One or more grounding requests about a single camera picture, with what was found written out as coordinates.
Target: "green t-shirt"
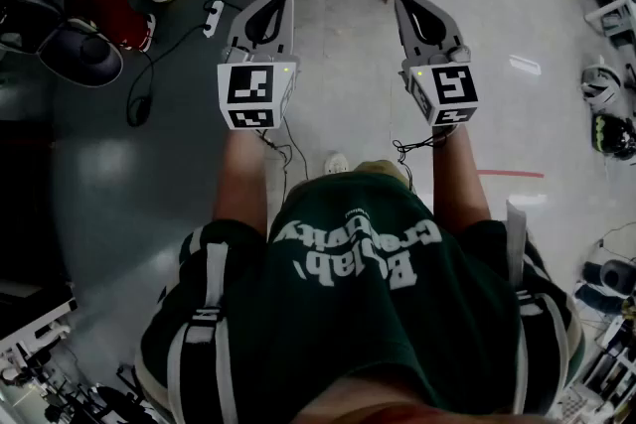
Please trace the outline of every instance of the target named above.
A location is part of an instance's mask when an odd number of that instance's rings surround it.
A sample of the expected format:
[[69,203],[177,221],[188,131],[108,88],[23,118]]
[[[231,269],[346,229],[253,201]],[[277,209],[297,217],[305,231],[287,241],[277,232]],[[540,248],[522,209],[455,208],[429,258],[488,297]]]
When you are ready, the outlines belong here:
[[[210,243],[229,247],[221,307],[239,421],[288,422],[339,377],[383,365],[432,406],[510,408],[521,320],[501,223],[455,238],[398,180],[365,173],[295,189],[268,241],[214,221],[186,238],[180,283],[142,339],[163,387],[170,343],[205,301]],[[214,394],[214,372],[205,383]]]

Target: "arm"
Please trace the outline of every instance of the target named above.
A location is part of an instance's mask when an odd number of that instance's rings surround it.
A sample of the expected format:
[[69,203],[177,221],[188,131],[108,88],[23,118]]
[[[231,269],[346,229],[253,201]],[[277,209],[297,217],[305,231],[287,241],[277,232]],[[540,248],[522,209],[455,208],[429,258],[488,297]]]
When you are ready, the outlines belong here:
[[253,131],[230,131],[213,219],[234,219],[267,236],[265,144]]
[[461,233],[471,224],[490,219],[464,125],[442,147],[433,149],[433,182],[435,218],[450,233]]

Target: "table leg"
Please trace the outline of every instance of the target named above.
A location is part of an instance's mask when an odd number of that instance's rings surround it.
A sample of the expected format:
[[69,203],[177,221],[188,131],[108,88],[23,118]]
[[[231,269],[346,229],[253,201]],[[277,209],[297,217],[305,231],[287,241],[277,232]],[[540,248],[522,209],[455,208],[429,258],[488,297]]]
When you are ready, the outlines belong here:
[[598,20],[602,16],[605,16],[607,13],[611,13],[616,9],[623,7],[627,3],[627,0],[615,0],[614,2],[610,2],[606,6],[603,6],[596,11],[591,11],[585,15],[586,22],[593,22]]

